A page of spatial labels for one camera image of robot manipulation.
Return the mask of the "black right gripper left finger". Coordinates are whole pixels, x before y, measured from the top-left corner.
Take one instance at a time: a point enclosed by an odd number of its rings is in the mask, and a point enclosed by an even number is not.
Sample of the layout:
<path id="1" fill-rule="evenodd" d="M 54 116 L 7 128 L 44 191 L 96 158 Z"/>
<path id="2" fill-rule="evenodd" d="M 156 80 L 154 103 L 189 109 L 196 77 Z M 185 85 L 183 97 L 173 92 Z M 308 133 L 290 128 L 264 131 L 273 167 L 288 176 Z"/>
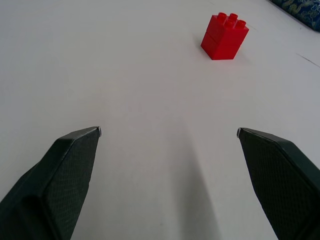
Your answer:
<path id="1" fill-rule="evenodd" d="M 0 240 L 71 240 L 85 202 L 101 128 L 58 138 L 0 201 Z"/>

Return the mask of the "dark blue patterned cloth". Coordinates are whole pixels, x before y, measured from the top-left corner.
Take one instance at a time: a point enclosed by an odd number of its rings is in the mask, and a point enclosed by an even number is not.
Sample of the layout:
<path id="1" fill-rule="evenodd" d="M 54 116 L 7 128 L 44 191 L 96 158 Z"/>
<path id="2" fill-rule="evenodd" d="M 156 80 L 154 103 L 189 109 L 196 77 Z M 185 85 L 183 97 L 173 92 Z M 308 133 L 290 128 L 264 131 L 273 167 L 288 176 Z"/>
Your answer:
<path id="1" fill-rule="evenodd" d="M 301 23 L 320 33 L 320 0 L 270 0 Z"/>

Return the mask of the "red toy building block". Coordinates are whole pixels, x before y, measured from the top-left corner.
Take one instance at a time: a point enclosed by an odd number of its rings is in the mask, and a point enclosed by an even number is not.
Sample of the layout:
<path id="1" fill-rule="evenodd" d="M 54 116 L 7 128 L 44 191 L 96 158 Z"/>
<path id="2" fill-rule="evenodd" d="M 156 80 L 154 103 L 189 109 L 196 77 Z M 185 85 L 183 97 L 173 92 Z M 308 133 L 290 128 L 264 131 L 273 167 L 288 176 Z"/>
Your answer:
<path id="1" fill-rule="evenodd" d="M 248 32 L 237 14 L 219 12 L 211 17 L 200 46 L 211 60 L 233 60 Z"/>

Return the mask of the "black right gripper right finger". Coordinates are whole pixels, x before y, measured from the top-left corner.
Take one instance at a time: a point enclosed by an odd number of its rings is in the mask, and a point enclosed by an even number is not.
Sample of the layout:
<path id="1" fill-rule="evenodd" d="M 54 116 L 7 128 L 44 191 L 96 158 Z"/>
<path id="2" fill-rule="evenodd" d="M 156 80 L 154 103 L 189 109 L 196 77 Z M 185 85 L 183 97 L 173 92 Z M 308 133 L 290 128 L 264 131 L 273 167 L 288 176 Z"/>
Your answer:
<path id="1" fill-rule="evenodd" d="M 253 190 L 278 240 L 320 240 L 320 169 L 291 141 L 237 130 Z"/>

